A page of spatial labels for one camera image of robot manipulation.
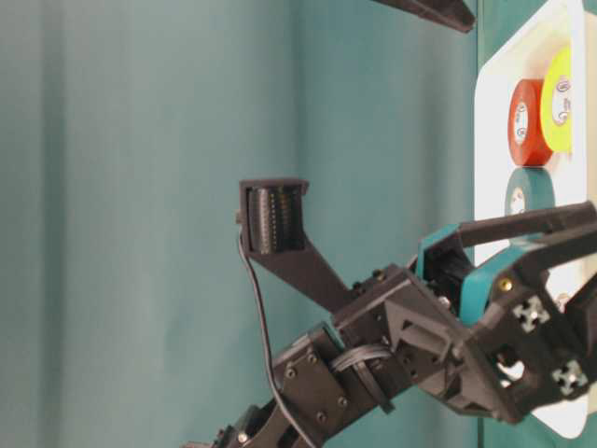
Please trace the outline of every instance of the teal wall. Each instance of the teal wall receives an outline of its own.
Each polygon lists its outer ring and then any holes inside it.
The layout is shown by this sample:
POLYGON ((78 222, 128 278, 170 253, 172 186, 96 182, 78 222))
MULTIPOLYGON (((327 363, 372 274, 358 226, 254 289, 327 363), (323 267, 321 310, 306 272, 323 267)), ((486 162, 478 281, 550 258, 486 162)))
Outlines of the teal wall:
MULTIPOLYGON (((365 0, 0 2, 0 444, 173 447, 268 399, 238 180, 310 179, 347 283, 404 262, 472 216, 475 46, 365 0)), ((324 317, 258 273, 276 348, 324 317)), ((396 406, 330 445, 476 442, 396 406)))

